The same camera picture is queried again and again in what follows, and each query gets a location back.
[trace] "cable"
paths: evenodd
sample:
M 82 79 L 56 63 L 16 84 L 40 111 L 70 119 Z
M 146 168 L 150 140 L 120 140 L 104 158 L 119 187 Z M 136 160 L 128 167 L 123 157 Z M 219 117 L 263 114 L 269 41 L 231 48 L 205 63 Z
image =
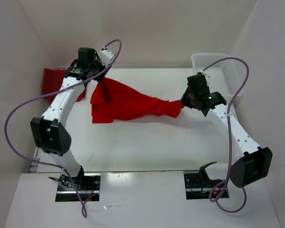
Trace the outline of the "cable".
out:
M 239 92 L 243 89 L 244 85 L 246 84 L 247 80 L 248 80 L 248 77 L 249 77 L 249 67 L 247 65 L 247 63 L 240 59 L 240 58 L 236 58 L 236 57 L 226 57 L 226 58 L 222 58 L 212 64 L 210 64 L 209 66 L 207 66 L 206 68 L 204 68 L 201 73 L 207 69 L 209 69 L 210 67 L 212 67 L 213 65 L 221 62 L 221 61 L 224 61 L 224 60 L 228 60 L 228 59 L 234 59 L 234 60 L 237 60 L 241 63 L 243 63 L 246 67 L 246 77 L 245 77 L 245 80 L 243 82 L 243 84 L 240 86 L 240 88 L 237 90 L 237 92 L 233 95 L 233 97 L 231 98 L 229 104 L 228 104 L 228 107 L 227 107 L 227 123 L 228 123 L 228 137 L 229 137 L 229 159 L 228 159 L 228 171 L 227 171 L 227 175 L 226 175 L 226 180 L 223 180 L 221 181 L 220 183 L 218 183 L 216 186 L 213 187 L 213 189 L 210 191 L 209 193 L 209 200 L 211 202 L 216 202 L 218 207 L 220 209 L 222 209 L 223 211 L 225 212 L 228 212 L 228 213 L 236 213 L 236 212 L 239 212 L 240 210 L 242 210 L 244 208 L 244 206 L 246 205 L 246 201 L 247 201 L 247 194 L 246 194 L 246 191 L 244 188 L 243 189 L 243 192 L 244 192 L 244 202 L 242 204 L 242 206 L 237 209 L 237 210 L 226 210 L 224 208 L 222 208 L 218 202 L 218 200 L 222 197 L 222 195 L 224 194 L 224 192 L 226 191 L 226 188 L 227 188 L 227 185 L 228 185 L 228 182 L 229 182 L 229 178 L 230 178 L 230 173 L 231 173 L 231 164 L 232 164 L 232 134 L 231 134 L 231 122 L 230 122 L 230 109 L 231 109 L 231 106 L 234 102 L 234 100 L 236 99 L 237 95 L 239 94 Z M 214 198 L 212 199 L 211 196 L 213 194 L 213 192 L 215 191 L 215 189 L 217 187 L 219 187 L 220 185 L 224 184 L 222 190 L 220 191 L 220 193 Z
M 83 202 L 82 199 L 81 199 L 81 197 L 80 197 L 80 195 L 79 195 L 79 192 L 78 192 L 78 190 L 77 190 L 77 188 L 76 188 L 76 186 L 75 186 L 75 183 L 74 183 L 74 181 L 72 180 L 72 177 L 71 177 L 70 173 L 69 173 L 64 167 L 62 167 L 62 166 L 60 166 L 60 165 L 57 165 L 57 164 L 51 164 L 51 163 L 47 163 L 47 162 L 35 161 L 35 160 L 30 159 L 30 158 L 27 158 L 27 157 L 23 156 L 21 153 L 19 153 L 19 152 L 15 149 L 15 147 L 11 144 L 11 142 L 10 142 L 10 139 L 9 139 L 9 136 L 8 136 L 8 123 L 9 123 L 9 120 L 10 120 L 11 116 L 12 116 L 19 108 L 21 108 L 22 106 L 24 106 L 24 105 L 26 105 L 26 104 L 28 104 L 28 103 L 30 103 L 30 102 L 33 102 L 33 101 L 36 101 L 36 100 L 39 100 L 39 99 L 48 97 L 48 96 L 53 96 L 53 95 L 60 94 L 60 93 L 62 93 L 62 92 L 65 92 L 66 90 L 69 90 L 69 89 L 71 89 L 71 88 L 74 88 L 75 86 L 79 86 L 79 85 L 81 85 L 81 84 L 88 83 L 88 82 L 90 82 L 91 80 L 93 80 L 93 79 L 95 79 L 95 78 L 101 76 L 104 72 L 108 71 L 108 70 L 111 68 L 112 64 L 116 61 L 116 59 L 117 59 L 117 57 L 119 56 L 120 51 L 121 51 L 121 49 L 122 49 L 122 42 L 121 42 L 120 39 L 114 39 L 114 40 L 112 40 L 111 42 L 109 42 L 108 44 L 106 44 L 104 47 L 107 47 L 107 46 L 109 46 L 110 44 L 112 44 L 112 43 L 114 43 L 114 42 L 119 42 L 118 51 L 117 51 L 117 53 L 116 53 L 114 59 L 110 62 L 110 64 L 109 64 L 104 70 L 102 70 L 101 72 L 99 72 L 98 74 L 96 74 L 95 76 L 93 76 L 93 77 L 91 77 L 91 78 L 89 78 L 89 79 L 87 79 L 87 80 L 84 80 L 84 81 L 82 81 L 82 82 L 79 82 L 79 83 L 76 83 L 76 84 L 74 84 L 74 85 L 71 85 L 71 86 L 69 86 L 69 87 L 67 87 L 67 88 L 65 88 L 65 89 L 61 89 L 61 90 L 59 90 L 59 91 L 56 91 L 56 92 L 53 92 L 53 93 L 50 93 L 50 94 L 45 94 L 45 95 L 42 95 L 42 96 L 39 96 L 39 97 L 36 97 L 36 98 L 32 98 L 32 99 L 30 99 L 30 100 L 27 100 L 27 101 L 25 101 L 25 102 L 19 104 L 18 106 L 16 106 L 16 107 L 10 112 L 10 114 L 9 114 L 8 117 L 6 118 L 6 121 L 5 121 L 5 124 L 4 124 L 4 135 L 5 135 L 5 139 L 6 139 L 7 143 L 8 143 L 8 145 L 9 145 L 9 147 L 14 151 L 15 154 L 17 154 L 17 155 L 18 155 L 19 157 L 21 157 L 22 159 L 27 160 L 28 162 L 34 162 L 34 163 L 38 163 L 38 164 L 43 164 L 43 165 L 49 165 L 49 166 L 58 167 L 58 168 L 60 168 L 60 169 L 63 169 L 63 170 L 66 172 L 66 174 L 68 175 L 68 177 L 69 177 L 70 180 L 71 180 L 73 189 L 75 190 L 76 195 L 77 195 L 77 197 L 78 197 L 78 199 L 79 199 L 79 201 L 80 201 L 80 203 L 81 203 L 81 205 L 82 205 L 81 213 L 82 213 L 82 215 L 83 215 L 84 218 L 87 218 L 87 211 L 86 211 L 85 204 L 89 201 L 89 199 L 91 199 L 94 195 L 96 195 L 96 193 L 95 193 L 95 194 L 92 194 L 91 196 L 89 196 L 89 197 Z

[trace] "white table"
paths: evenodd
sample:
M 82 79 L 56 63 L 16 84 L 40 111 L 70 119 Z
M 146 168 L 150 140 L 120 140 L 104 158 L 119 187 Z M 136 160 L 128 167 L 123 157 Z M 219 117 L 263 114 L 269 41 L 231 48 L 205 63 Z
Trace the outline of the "white table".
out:
M 22 174 L 5 228 L 279 228 L 264 180 L 246 187 L 242 211 L 227 214 L 208 199 L 186 200 L 183 172 L 103 173 L 100 199 L 87 204 L 55 202 L 58 173 Z M 225 208 L 238 208 L 243 192 L 232 183 Z
M 187 87 L 190 68 L 111 69 L 107 77 L 141 93 L 163 100 L 179 100 Z M 217 91 L 215 83 L 210 90 Z M 87 87 L 86 99 L 74 105 L 66 130 L 71 150 L 85 171 L 197 170 L 212 161 L 226 162 L 228 145 L 218 129 L 195 109 L 184 108 L 179 117 L 153 116 L 133 121 L 92 124 L 90 97 L 96 82 Z M 42 162 L 54 162 L 38 151 Z M 58 172 L 39 165 L 37 172 Z
M 112 69 L 108 77 L 147 95 L 178 100 L 192 74 L 192 69 Z M 57 183 L 48 176 L 59 177 L 50 173 L 59 170 L 39 166 L 37 173 L 21 175 L 6 228 L 280 227 L 264 180 L 246 187 L 248 200 L 242 211 L 227 214 L 208 199 L 186 200 L 182 171 L 158 172 L 196 170 L 208 162 L 227 161 L 225 138 L 201 112 L 185 108 L 176 119 L 149 115 L 92 124 L 89 102 L 95 85 L 88 86 L 85 101 L 75 104 L 66 129 L 72 136 L 72 152 L 85 171 L 105 172 L 100 200 L 87 204 L 88 219 L 84 219 L 79 202 L 55 202 Z M 210 88 L 216 91 L 215 84 L 210 83 Z M 43 152 L 38 157 L 54 162 Z M 230 198 L 220 203 L 236 209 L 243 192 L 232 183 L 228 190 Z

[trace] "white wall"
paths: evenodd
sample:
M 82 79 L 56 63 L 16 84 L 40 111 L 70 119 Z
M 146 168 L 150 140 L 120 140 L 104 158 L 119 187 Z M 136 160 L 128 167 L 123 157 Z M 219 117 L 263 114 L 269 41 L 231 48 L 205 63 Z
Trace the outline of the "white wall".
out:
M 19 0 L 46 50 L 68 65 L 79 47 L 123 41 L 119 66 L 191 66 L 229 53 L 256 0 Z
M 20 102 L 41 93 L 43 68 L 51 61 L 16 0 L 0 0 L 0 228 L 4 227 L 19 175 L 28 164 L 5 142 L 3 125 Z M 29 122 L 40 115 L 44 102 L 19 110 L 9 125 L 11 140 L 22 154 L 32 156 Z
M 231 53 L 251 70 L 237 113 L 249 134 L 274 154 L 266 183 L 285 228 L 285 0 L 259 0 Z

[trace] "black bracket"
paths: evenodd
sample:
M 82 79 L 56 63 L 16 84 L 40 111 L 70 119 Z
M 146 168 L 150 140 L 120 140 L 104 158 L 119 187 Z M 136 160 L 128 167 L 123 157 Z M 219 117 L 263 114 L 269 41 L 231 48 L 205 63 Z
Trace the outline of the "black bracket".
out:
M 55 153 L 62 156 L 71 146 L 71 136 L 58 120 L 33 118 L 30 122 L 35 144 L 45 153 Z
M 238 188 L 242 188 L 266 177 L 271 159 L 272 152 L 268 147 L 263 149 L 258 147 L 258 151 L 253 153 L 245 152 L 244 157 L 231 166 L 231 181 Z
M 212 164 L 217 163 L 216 161 L 210 162 L 206 165 L 203 165 L 199 168 L 199 178 L 201 179 L 202 187 L 211 185 L 215 180 L 210 180 L 207 173 L 206 173 L 206 168 Z
M 72 181 L 68 176 L 61 175 L 59 178 L 49 177 L 51 180 L 58 182 L 61 186 L 73 189 Z M 100 176 L 85 176 L 84 169 L 80 167 L 80 171 L 76 177 L 72 177 L 75 187 L 81 190 L 99 190 Z

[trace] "white enclosure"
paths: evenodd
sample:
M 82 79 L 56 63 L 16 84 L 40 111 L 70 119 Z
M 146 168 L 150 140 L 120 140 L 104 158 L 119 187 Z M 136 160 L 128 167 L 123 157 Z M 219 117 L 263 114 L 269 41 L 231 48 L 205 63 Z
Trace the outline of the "white enclosure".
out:
M 229 215 L 207 200 L 185 200 L 178 170 L 227 159 L 224 137 L 201 113 L 184 109 L 177 119 L 147 116 L 92 125 L 89 99 L 95 82 L 69 116 L 72 151 L 87 171 L 129 173 L 103 174 L 104 194 L 88 204 L 88 220 L 81 217 L 78 202 L 54 202 L 57 184 L 48 176 L 57 176 L 58 169 L 39 166 L 37 173 L 27 173 L 28 162 L 5 142 L 7 115 L 41 94 L 44 68 L 68 66 L 79 47 L 99 50 L 114 38 L 123 48 L 108 77 L 161 99 L 180 99 L 193 74 L 193 53 L 227 53 L 248 63 L 250 78 L 232 112 L 274 156 L 269 175 L 247 187 L 244 211 Z M 245 69 L 236 66 L 243 80 Z M 30 158 L 35 145 L 29 122 L 46 108 L 44 100 L 29 104 L 9 125 L 13 144 Z M 51 161 L 42 152 L 39 158 Z M 136 172 L 160 170 L 171 172 Z M 222 205 L 240 205 L 242 192 L 233 184 L 229 188 L 230 200 Z M 78 224 L 285 228 L 285 0 L 0 0 L 0 228 Z

